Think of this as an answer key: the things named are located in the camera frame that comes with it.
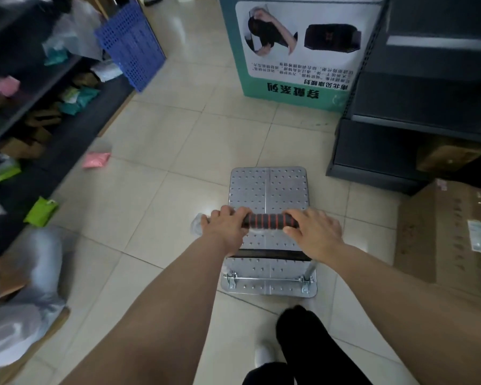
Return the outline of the teal packet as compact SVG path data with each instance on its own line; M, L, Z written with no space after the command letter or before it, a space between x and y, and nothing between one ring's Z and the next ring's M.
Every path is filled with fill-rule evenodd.
M66 49L49 49L46 53L44 66L54 66L66 62L69 58L69 53Z
M66 115L75 116L100 94L100 90L82 86L70 87L63 93L62 101L57 103L58 110Z

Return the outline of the person's black trouser legs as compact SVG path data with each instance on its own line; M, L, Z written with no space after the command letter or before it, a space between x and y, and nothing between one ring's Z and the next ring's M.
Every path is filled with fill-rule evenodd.
M276 339L286 362L251 370L242 385L372 385L320 318L301 305L280 314Z

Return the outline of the brown cardboard box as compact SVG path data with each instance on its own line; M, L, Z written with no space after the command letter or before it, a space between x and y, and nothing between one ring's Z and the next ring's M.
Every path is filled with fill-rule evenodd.
M55 102L46 109L32 110L24 118L24 124L28 127L39 128L57 125L62 122L62 113L59 110L60 103Z
M43 155L52 134L44 128L28 129L0 142L0 153L16 160L36 160Z

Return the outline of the person's left hand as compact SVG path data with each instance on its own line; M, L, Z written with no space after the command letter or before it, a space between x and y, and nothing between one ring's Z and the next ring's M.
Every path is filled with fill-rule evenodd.
M209 223L209 217L200 217L201 236L207 243L211 243L223 258L235 254L243 244L248 228L232 223Z

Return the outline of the person's white shoe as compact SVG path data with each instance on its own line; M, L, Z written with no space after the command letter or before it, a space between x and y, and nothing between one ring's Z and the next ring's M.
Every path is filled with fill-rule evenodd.
M262 341L255 347L254 366L256 369L270 363L277 363L278 357L274 346L267 342Z

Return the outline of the person's left forearm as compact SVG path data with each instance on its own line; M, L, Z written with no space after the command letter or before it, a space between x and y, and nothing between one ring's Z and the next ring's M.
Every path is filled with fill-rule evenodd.
M60 385L192 385L223 260L242 242L218 233L195 240Z

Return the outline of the metal platform hand cart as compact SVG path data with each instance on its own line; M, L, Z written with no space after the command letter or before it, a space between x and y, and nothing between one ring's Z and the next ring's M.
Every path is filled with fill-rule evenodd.
M250 208L249 232L238 252L224 259L220 288L230 294L313 298L316 262L282 228L298 228L288 209L307 209L309 189L303 167L241 167L231 171L230 207Z

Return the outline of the dark shelf with packets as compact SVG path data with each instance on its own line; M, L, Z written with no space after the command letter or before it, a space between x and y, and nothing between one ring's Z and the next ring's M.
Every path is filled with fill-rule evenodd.
M70 87L87 86L100 94L75 116L63 114L57 125L40 127L52 134L36 160L17 160L22 172L0 183L0 255L27 225L26 214L41 196L56 188L113 121L134 94L124 76L102 83L90 67L100 61L69 54L62 64L44 66L43 43L72 0L15 0L0 5L0 77L12 76L20 88L12 97L0 95L0 142L33 129L24 124L28 112L61 102ZM102 15L102 24L117 12L100 0L86 0Z

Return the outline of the green white display stand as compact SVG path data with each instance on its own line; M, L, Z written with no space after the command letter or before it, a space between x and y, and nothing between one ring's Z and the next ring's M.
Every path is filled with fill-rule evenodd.
M218 0L244 96L342 113L387 0Z

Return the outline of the green white packet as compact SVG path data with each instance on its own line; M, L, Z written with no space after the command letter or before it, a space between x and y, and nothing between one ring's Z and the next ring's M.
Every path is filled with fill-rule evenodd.
M0 153L0 183L22 172L19 161Z

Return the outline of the large cardboard box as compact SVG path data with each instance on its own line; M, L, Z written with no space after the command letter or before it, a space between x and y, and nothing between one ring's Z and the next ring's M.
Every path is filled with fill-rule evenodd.
M393 265L481 302L481 188L436 179L405 200Z

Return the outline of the clear plastic bag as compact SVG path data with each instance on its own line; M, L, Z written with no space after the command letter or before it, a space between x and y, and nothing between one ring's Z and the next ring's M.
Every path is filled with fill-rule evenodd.
M103 49L95 31L102 25L102 15L86 0L72 0L71 10L63 13L42 45L46 57L57 52L103 60Z

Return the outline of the lime green packet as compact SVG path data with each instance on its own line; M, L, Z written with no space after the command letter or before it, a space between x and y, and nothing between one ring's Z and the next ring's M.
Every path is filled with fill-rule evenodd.
M37 228L45 227L59 208L55 200L39 197L26 214L23 222Z

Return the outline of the pink packet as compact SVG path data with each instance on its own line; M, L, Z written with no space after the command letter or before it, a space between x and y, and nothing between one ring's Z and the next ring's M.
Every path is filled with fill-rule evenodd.
M12 97L20 88L20 81L12 76L0 77L0 95Z
M82 167L84 169L103 168L108 164L110 157L110 152L89 152L84 156Z

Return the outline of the dark empty metal shelf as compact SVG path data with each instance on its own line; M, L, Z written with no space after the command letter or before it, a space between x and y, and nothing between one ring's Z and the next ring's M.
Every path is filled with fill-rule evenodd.
M387 0L326 175L408 195L438 176L481 188L481 156L454 173L417 170L430 136L481 143L481 0Z

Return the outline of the blue plastic crate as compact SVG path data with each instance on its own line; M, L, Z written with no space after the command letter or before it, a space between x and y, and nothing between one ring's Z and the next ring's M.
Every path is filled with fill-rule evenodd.
M138 0L129 0L94 34L138 93L147 88L166 62Z

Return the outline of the person's right hand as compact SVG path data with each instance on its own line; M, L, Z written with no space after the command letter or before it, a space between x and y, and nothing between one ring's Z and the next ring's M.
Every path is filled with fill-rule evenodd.
M300 247L302 252L314 261L333 267L335 256L345 244L339 221L315 208L287 209L284 215L297 221L305 236L305 245Z

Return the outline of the small brown carton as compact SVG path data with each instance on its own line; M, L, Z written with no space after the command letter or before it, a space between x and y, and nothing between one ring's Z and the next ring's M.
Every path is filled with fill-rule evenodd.
M426 173L454 173L481 156L481 143L430 136L417 149L416 168Z

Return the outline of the person's right forearm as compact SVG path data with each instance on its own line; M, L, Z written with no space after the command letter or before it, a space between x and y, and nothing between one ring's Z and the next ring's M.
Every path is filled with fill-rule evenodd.
M479 308L344 243L326 247L321 261L421 385L481 385Z

